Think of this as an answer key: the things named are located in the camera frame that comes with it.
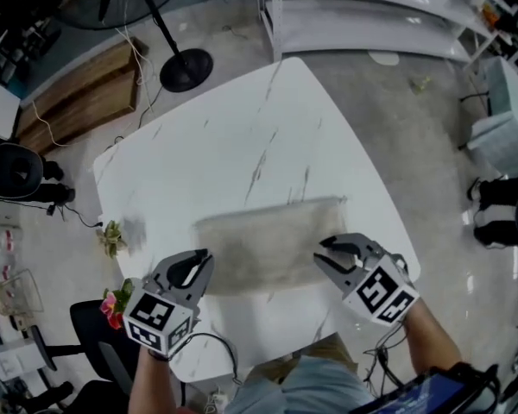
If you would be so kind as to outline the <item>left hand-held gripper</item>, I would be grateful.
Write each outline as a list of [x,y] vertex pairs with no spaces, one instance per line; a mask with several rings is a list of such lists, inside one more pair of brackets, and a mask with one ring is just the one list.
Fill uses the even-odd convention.
[[206,248],[161,260],[152,281],[133,278],[123,311],[127,336],[163,356],[171,356],[199,321],[199,300],[211,280],[214,257]]

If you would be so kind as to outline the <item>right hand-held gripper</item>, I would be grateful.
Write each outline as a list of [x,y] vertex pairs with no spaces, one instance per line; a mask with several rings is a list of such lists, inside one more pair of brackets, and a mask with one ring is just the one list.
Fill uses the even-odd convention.
[[319,243],[315,265],[343,293],[343,304],[360,317],[386,327],[402,320],[420,295],[407,263],[361,233],[332,235]]

